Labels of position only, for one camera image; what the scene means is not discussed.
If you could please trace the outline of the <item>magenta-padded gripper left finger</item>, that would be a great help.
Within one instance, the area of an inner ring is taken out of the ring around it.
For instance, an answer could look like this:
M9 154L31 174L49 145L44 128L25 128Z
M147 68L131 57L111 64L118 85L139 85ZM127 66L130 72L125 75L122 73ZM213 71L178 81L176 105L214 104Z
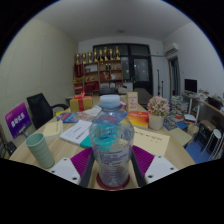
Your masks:
M94 156L92 148L89 147L72 158L62 158L49 172L76 185L87 188L93 164Z

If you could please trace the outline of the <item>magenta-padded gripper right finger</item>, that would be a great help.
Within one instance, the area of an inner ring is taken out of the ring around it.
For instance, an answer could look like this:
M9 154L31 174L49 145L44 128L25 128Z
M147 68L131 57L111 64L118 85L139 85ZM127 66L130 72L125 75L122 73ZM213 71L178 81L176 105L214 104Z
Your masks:
M139 187L143 187L177 171L164 156L154 156L134 146L131 156L135 177Z

